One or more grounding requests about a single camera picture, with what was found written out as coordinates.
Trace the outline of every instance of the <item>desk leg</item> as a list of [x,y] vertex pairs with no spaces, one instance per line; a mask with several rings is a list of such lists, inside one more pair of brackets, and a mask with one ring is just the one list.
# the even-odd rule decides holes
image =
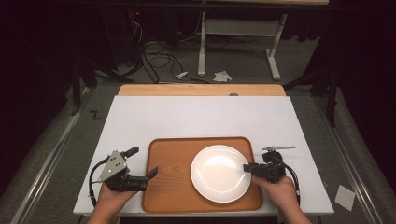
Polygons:
[[268,49],[266,51],[266,56],[267,56],[268,63],[270,65],[271,73],[272,73],[274,80],[280,80],[280,74],[279,74],[279,71],[277,70],[274,55],[275,55],[275,51],[277,48],[277,44],[279,43],[279,40],[280,40],[280,36],[282,35],[283,27],[285,26],[285,21],[286,21],[287,17],[288,17],[288,14],[282,14],[282,16],[280,17],[280,22],[279,22],[279,25],[277,26],[276,34],[274,37],[274,44],[271,49]]
[[205,76],[206,52],[205,52],[205,37],[206,37],[206,12],[202,12],[201,22],[201,47],[199,51],[198,62],[198,77]]

